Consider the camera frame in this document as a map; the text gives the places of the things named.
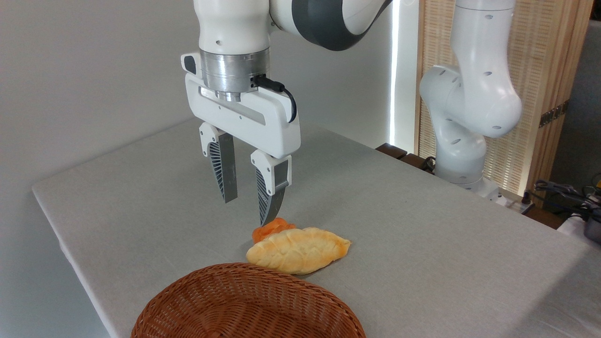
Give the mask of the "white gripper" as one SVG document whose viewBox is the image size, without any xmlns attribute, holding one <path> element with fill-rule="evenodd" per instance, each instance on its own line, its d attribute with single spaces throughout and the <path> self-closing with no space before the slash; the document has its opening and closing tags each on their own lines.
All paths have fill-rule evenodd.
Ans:
<svg viewBox="0 0 601 338">
<path fill-rule="evenodd" d="M 234 137 L 258 148 L 251 154 L 251 162 L 257 176 L 260 224 L 265 226 L 281 209 L 285 189 L 292 182 L 290 154 L 301 146 L 299 119 L 289 122 L 289 97 L 260 87 L 243 93 L 240 102 L 227 102 L 205 86 L 199 53 L 182 55 L 181 65 L 187 72 L 191 111 L 204 121 L 199 127 L 202 154 L 211 162 L 225 203 L 238 197 Z"/>
</svg>

